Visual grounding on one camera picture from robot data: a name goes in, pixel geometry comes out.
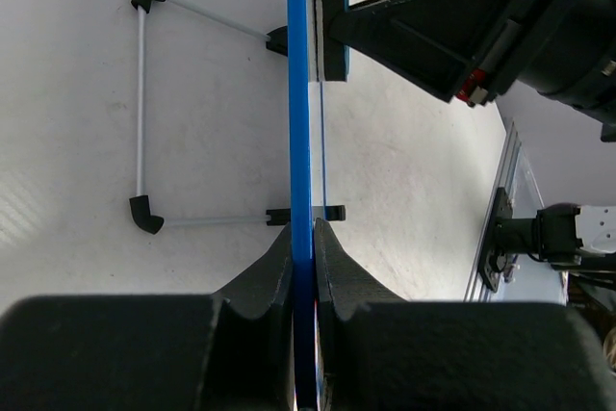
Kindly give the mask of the blue whiteboard eraser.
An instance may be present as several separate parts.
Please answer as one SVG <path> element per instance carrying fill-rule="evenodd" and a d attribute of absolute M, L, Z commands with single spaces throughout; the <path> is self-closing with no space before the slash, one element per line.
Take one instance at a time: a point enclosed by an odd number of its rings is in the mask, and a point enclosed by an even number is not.
<path fill-rule="evenodd" d="M 348 47 L 332 36 L 334 20 L 346 13 L 348 0 L 312 0 L 314 40 L 319 82 L 345 82 L 348 76 Z"/>

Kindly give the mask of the blue framed whiteboard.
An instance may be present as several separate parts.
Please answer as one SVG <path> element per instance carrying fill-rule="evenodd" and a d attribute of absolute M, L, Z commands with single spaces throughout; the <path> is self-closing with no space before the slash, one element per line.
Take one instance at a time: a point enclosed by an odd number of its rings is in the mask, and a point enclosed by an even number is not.
<path fill-rule="evenodd" d="M 324 205 L 314 0 L 287 0 L 295 403 L 321 408 L 314 221 Z"/>

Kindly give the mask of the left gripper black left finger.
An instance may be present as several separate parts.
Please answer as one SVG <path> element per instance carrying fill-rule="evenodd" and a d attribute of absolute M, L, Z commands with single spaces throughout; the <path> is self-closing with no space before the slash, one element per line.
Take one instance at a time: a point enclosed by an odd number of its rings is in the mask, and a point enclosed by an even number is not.
<path fill-rule="evenodd" d="M 289 410 L 292 240 L 211 294 L 42 295 L 1 318 L 5 410 Z"/>

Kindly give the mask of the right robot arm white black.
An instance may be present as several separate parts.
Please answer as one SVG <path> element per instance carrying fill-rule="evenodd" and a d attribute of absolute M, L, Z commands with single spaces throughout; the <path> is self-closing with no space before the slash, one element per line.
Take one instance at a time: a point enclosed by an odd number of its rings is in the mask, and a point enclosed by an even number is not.
<path fill-rule="evenodd" d="M 615 0 L 321 0 L 323 76 L 356 50 L 442 101 L 522 82 L 615 137 Z"/>

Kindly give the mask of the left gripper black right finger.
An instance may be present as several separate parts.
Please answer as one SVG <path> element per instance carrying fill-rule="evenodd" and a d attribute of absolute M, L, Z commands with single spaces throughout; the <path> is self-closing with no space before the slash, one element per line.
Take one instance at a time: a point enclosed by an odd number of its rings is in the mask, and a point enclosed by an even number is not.
<path fill-rule="evenodd" d="M 611 410 L 615 379 L 575 311 L 407 301 L 314 228 L 326 410 Z"/>

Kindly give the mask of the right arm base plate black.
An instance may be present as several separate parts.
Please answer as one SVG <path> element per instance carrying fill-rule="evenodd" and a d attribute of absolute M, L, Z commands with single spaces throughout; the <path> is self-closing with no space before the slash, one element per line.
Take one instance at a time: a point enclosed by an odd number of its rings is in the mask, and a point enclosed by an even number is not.
<path fill-rule="evenodd" d="M 483 284 L 493 293 L 498 290 L 501 274 L 508 258 L 498 244 L 497 228 L 505 219 L 511 219 L 513 209 L 504 187 L 498 187 L 488 216 L 483 241 L 479 251 L 478 273 Z"/>

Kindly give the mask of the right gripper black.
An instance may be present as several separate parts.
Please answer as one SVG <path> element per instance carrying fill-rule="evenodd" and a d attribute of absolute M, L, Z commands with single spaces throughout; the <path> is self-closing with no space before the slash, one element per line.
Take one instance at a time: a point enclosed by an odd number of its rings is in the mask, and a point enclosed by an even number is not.
<path fill-rule="evenodd" d="M 568 107 L 611 104 L 611 0 L 365 0 L 327 34 L 445 102 L 521 82 Z"/>

